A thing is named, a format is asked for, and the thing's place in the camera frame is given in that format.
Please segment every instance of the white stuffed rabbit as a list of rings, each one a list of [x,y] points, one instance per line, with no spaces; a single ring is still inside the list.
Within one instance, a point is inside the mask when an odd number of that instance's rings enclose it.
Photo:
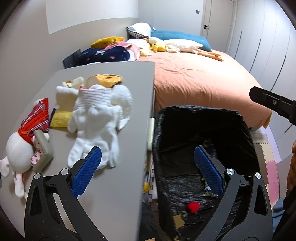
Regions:
[[[34,130],[42,130],[46,139],[48,132],[48,99],[39,99],[28,117],[22,122],[17,132],[14,132],[6,144],[6,157],[0,160],[0,173],[3,178],[8,177],[9,168],[12,170],[15,183],[15,194],[22,198],[25,196],[22,175],[31,168],[31,158],[34,156],[35,148],[32,139]]]

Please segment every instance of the screw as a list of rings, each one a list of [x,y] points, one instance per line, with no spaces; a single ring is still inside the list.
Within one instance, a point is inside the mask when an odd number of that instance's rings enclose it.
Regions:
[[[234,170],[231,169],[231,168],[229,168],[229,169],[227,169],[227,173],[228,173],[229,175],[233,175],[233,174],[234,174]]]
[[[34,175],[34,178],[35,178],[35,179],[38,179],[40,176],[41,176],[40,173],[36,173],[36,174]]]
[[[258,179],[261,179],[262,176],[261,176],[260,173],[256,173],[256,174],[255,174],[255,177],[258,178]]]
[[[67,175],[68,173],[69,173],[69,170],[68,169],[61,170],[61,174],[62,175]]]

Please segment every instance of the pink cloth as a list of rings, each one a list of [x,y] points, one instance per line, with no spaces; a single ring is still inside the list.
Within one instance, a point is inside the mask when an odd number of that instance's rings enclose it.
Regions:
[[[121,47],[124,47],[124,48],[126,48],[128,50],[131,50],[135,54],[135,60],[133,59],[132,61],[137,61],[140,58],[140,50],[139,50],[139,48],[134,44],[127,43],[127,42],[124,42],[124,41],[120,41],[120,42],[117,42],[115,44],[110,44],[104,50],[112,49],[112,48],[114,48],[116,46],[121,46]]]
[[[106,48],[104,48],[104,50],[112,49],[112,48],[114,48],[116,46],[121,46],[121,47],[127,48],[127,47],[131,46],[131,43],[120,41],[120,42],[117,42],[115,44],[108,45]]]

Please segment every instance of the dark blue blanket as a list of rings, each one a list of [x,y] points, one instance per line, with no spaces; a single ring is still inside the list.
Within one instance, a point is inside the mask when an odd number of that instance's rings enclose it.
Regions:
[[[108,50],[89,48],[81,53],[77,65],[86,65],[95,62],[128,61],[129,58],[130,53],[122,46],[116,46]]]

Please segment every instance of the trash can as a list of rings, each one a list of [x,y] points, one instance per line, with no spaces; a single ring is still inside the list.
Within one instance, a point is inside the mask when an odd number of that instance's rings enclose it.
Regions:
[[[172,240],[194,237],[219,202],[194,162],[199,145],[240,175],[260,172],[250,132],[237,111],[199,106],[162,109],[155,125],[153,159],[159,223]],[[231,228],[241,196],[238,193],[220,236]],[[186,210],[191,202],[200,203],[196,214]]]

